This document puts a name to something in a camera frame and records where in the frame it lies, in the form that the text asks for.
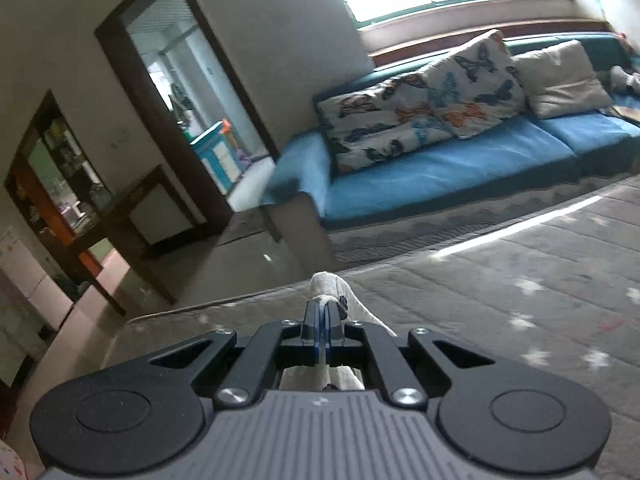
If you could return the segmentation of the white navy polka dot garment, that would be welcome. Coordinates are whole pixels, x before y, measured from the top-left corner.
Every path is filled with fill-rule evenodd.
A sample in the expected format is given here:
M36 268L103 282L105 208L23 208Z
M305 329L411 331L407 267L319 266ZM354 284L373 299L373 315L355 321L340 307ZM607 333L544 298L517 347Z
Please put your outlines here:
M350 285L337 274L322 271L315 273L308 287L308 298L318 300L322 306L330 301L338 303L338 312L344 321L362 321L382 326L386 332L397 334L377 318L355 295ZM360 372L349 366L327 365L293 366L283 371L280 390L324 391L363 390Z

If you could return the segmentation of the dark wooden side table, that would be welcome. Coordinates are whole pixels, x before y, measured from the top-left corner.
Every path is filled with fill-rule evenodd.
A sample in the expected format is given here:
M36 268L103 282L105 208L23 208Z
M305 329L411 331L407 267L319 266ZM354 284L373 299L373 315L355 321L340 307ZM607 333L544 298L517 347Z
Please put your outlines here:
M172 306L177 302L151 261L196 240L201 222L165 169L158 165L107 203L96 224L77 235L70 253L78 256L106 238L146 284Z

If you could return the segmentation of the white refrigerator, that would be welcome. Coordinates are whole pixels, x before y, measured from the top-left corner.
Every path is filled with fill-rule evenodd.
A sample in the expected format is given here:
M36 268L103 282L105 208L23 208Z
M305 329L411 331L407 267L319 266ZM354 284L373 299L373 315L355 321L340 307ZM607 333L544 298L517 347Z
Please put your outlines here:
M1 270L57 332L73 307L73 301L32 255L11 228L1 235Z

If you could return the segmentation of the polka dot play tent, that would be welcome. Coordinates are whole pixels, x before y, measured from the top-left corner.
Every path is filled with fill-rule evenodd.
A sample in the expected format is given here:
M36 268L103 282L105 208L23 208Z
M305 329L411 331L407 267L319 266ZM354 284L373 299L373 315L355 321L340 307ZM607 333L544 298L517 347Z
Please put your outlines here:
M9 445L0 441L0 480L27 480L23 461Z

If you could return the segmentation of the blue white storage cabinet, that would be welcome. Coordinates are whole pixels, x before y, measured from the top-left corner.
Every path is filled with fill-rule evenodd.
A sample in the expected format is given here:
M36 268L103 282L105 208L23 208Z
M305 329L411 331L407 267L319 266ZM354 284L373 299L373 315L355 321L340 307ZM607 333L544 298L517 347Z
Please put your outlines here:
M228 140L229 131L230 124L224 119L190 141L196 157L224 195L229 194L243 174L240 160Z

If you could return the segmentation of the blue sofa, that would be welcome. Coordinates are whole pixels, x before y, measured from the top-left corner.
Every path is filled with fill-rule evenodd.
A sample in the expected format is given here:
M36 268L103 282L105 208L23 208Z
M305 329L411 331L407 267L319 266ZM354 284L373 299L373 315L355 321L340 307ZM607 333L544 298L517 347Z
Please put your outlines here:
M317 127L288 141L262 196L272 236L288 245L307 272L340 270L484 230L635 174L639 122L617 115L616 108L637 108L639 97L613 92L610 81L616 65L639 73L623 39L596 32L503 37L512 58L570 40L585 48L611 106L541 119L525 96L520 114L478 136L427 145L344 174L317 104L417 70L457 48L318 94Z

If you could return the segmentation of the wooden display cabinet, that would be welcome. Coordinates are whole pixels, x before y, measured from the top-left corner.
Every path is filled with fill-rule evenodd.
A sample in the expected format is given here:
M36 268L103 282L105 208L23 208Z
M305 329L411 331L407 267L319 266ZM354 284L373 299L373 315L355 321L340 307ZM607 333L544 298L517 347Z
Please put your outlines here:
M74 299L93 286L119 315L125 308L99 282L92 248L107 239L103 209L112 194L93 169L70 124L48 91L39 104L4 180L32 232L62 269Z

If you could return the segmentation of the butterfly print cushion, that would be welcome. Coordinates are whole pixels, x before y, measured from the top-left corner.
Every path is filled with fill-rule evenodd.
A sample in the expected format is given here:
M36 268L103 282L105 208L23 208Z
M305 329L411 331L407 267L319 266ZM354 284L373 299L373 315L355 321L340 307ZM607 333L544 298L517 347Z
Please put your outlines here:
M427 145L465 140L524 110L518 70L498 29L440 60L317 104L344 174Z

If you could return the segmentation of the beige plain cushion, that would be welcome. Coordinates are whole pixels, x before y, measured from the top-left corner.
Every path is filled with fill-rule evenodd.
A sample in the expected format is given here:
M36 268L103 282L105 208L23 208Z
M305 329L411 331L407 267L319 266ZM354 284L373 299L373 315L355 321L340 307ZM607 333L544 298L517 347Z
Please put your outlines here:
M514 55L513 61L538 118L593 112L613 104L578 40Z

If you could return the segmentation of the grey stuffed toy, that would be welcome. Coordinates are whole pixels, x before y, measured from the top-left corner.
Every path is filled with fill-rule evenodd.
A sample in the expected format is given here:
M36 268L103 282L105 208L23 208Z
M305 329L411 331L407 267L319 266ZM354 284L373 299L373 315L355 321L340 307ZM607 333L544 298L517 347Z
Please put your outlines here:
M613 66L610 70L611 89L615 93L640 96L640 74L629 73L622 66Z

